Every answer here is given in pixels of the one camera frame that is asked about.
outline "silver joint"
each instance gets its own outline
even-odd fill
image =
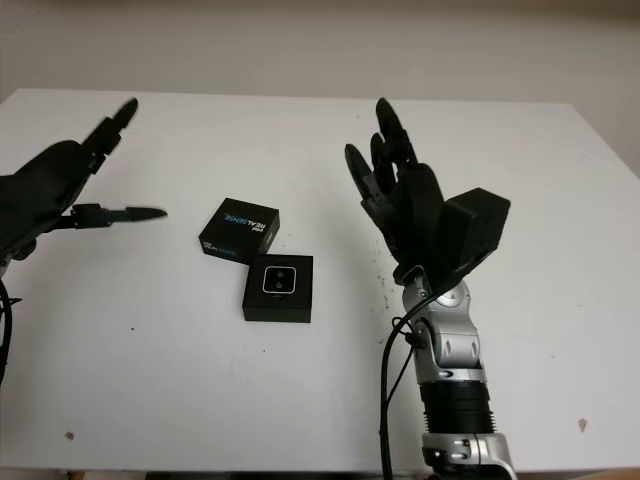
[[[444,465],[496,465],[516,480],[507,439],[500,433],[425,433],[422,446]]]

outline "white table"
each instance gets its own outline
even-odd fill
[[[18,91],[0,106],[1,171],[83,139],[132,95]],[[135,95],[138,115],[79,201],[169,218],[52,233],[11,265],[24,301],[0,464],[379,470],[381,343],[401,292],[343,159],[347,142],[367,150],[374,101]],[[393,105],[446,196],[482,186],[512,201],[468,283],[516,468],[639,465],[638,179],[568,105]],[[227,196],[280,209],[272,253],[315,257],[311,325],[244,322],[247,268],[197,241]],[[398,470],[423,468],[409,370],[390,414]]]

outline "realsense camera box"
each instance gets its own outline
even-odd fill
[[[200,234],[200,245],[207,255],[249,265],[267,253],[279,228],[278,210],[225,198]]]

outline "box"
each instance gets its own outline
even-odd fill
[[[311,322],[313,257],[258,255],[242,300],[248,322]]]
[[[249,265],[266,253],[280,228],[274,208],[225,198],[199,236],[207,255]]]

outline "black cable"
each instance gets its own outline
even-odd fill
[[[398,334],[405,325],[409,324],[409,321],[422,310],[429,303],[438,298],[441,293],[432,293],[428,297],[425,297],[420,303],[407,312],[391,330],[389,338],[384,345],[384,351],[382,352],[382,369],[380,372],[380,457],[382,461],[382,476],[384,480],[393,479],[393,469],[391,467],[391,452],[389,450],[389,423],[387,419],[387,412],[389,409],[389,400],[387,396],[387,370],[389,368],[389,355],[391,354],[391,347]]]
[[[394,327],[396,326],[396,323],[398,321],[402,320],[402,317],[393,317],[391,319],[391,325],[393,325]],[[409,327],[409,333],[406,332],[400,332],[401,335],[404,335],[405,339],[407,339],[407,336],[409,334],[413,335],[415,332],[413,330],[413,326],[411,325],[411,323],[407,323],[407,327]],[[398,385],[400,385],[400,381],[402,380],[402,377],[404,376],[404,372],[407,369],[407,366],[409,365],[409,362],[411,361],[411,356],[413,355],[413,352],[415,351],[415,348],[413,345],[411,345],[411,348],[409,349],[409,355],[407,355],[407,358],[404,361],[404,364],[402,365],[402,368],[400,369],[400,373],[398,373],[398,377],[396,378],[396,381],[393,383],[393,387],[391,387],[391,392],[389,392],[389,396],[387,397],[387,405],[389,405],[391,403],[391,399],[393,398],[393,394],[396,393],[396,389],[398,388]]]
[[[398,385],[400,385],[400,380],[402,380],[402,376],[404,375],[404,371],[407,369],[407,366],[409,365],[409,362],[411,361],[411,356],[413,355],[414,352],[414,348],[411,347],[409,349],[409,355],[407,355],[407,358],[404,361],[404,364],[402,365],[402,368],[400,369],[400,373],[398,374],[398,378],[396,378],[396,381],[393,384],[393,387],[391,387],[391,392],[389,392],[389,396],[387,397],[387,406],[389,406],[389,404],[391,403],[391,399],[393,398],[393,394],[396,393],[396,389],[398,388]]]
[[[0,345],[0,385],[4,378],[4,371],[6,369],[7,360],[9,358],[9,344],[11,343],[11,330],[13,327],[13,315],[11,312],[11,305],[13,302],[9,298],[4,283],[0,280],[0,302],[2,308],[0,308],[0,320],[4,316],[4,334],[2,336],[2,345]]]

